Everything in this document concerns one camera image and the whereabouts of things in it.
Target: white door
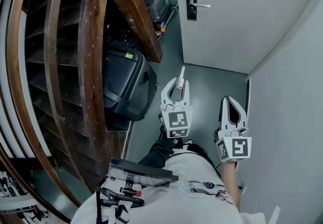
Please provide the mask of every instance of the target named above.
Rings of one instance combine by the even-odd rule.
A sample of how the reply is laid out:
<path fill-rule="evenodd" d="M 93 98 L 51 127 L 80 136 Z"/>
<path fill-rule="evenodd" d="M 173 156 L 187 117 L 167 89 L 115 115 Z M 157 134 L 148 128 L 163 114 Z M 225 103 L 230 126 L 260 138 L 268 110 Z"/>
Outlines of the white door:
<path fill-rule="evenodd" d="M 196 21 L 178 0 L 184 62 L 250 73 L 297 20 L 309 0 L 197 0 Z"/>

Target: gray floor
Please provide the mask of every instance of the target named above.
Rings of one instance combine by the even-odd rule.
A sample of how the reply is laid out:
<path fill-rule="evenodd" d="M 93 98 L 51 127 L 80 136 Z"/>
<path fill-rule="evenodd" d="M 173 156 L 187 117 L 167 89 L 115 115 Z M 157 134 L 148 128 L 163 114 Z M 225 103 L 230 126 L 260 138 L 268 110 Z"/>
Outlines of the gray floor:
<path fill-rule="evenodd" d="M 64 184 L 71 190 L 75 197 L 81 202 L 85 202 L 91 196 L 89 190 L 83 183 L 65 169 L 56 169 Z M 33 183 L 35 190 L 55 209 L 66 217 L 72 219 L 77 207 L 61 192 L 57 185 L 49 178 L 45 170 L 34 171 Z"/>
<path fill-rule="evenodd" d="M 158 90 L 145 118 L 134 123 L 126 159 L 138 162 L 159 137 L 161 90 L 171 79 L 179 76 L 181 67 L 185 66 L 184 77 L 190 82 L 190 102 L 194 109 L 190 138 L 205 148 L 217 164 L 220 160 L 213 132 L 219 126 L 220 102 L 225 95 L 229 95 L 245 105 L 246 75 L 184 64 L 179 15 L 171 20 L 167 35 L 161 37 L 160 43 L 163 61 L 152 65 L 157 74 Z"/>

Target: sticker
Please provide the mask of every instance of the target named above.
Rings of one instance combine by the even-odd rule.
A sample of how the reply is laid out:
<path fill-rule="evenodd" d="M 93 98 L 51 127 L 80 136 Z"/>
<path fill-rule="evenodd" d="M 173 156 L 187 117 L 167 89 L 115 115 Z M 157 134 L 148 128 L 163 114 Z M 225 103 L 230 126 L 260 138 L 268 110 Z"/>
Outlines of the sticker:
<path fill-rule="evenodd" d="M 226 146 L 224 144 L 224 141 L 221 141 L 218 143 L 218 150 L 219 150 L 221 159 L 225 159 L 228 157 L 228 152 L 227 152 Z"/>
<path fill-rule="evenodd" d="M 171 128 L 188 126 L 185 111 L 171 112 L 168 118 Z"/>
<path fill-rule="evenodd" d="M 170 138 L 185 137 L 185 136 L 187 136 L 187 129 L 170 131 Z"/>
<path fill-rule="evenodd" d="M 248 139 L 232 139 L 232 148 L 234 157 L 248 156 Z"/>
<path fill-rule="evenodd" d="M 133 54 L 129 54 L 129 53 L 126 54 L 126 58 L 132 59 L 132 57 L 133 57 Z"/>

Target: white wall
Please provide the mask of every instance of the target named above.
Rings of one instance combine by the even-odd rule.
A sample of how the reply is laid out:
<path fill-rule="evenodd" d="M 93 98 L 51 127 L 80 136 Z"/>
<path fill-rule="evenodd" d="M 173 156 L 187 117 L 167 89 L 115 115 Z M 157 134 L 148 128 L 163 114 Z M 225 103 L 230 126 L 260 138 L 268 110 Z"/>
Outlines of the white wall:
<path fill-rule="evenodd" d="M 244 212 L 312 224 L 323 207 L 323 0 L 312 0 L 290 33 L 250 75 L 251 158 L 239 164 Z"/>

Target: person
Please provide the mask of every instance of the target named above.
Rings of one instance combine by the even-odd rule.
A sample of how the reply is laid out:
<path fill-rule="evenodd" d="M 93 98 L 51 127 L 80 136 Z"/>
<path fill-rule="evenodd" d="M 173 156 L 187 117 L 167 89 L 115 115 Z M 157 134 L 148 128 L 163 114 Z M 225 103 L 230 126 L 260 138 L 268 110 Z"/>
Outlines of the person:
<path fill-rule="evenodd" d="M 179 181 L 168 187 L 143 188 L 140 198 L 145 203 L 129 210 L 129 224 L 265 224 L 262 213 L 239 212 L 234 163 L 222 163 L 220 179 L 207 152 L 192 139 L 185 143 L 181 138 L 168 139 L 163 126 L 160 130 L 159 139 L 139 163 L 173 171 Z M 76 211 L 71 224 L 94 224 L 96 213 L 94 194 Z M 109 208 L 102 207 L 102 221 L 109 214 Z"/>

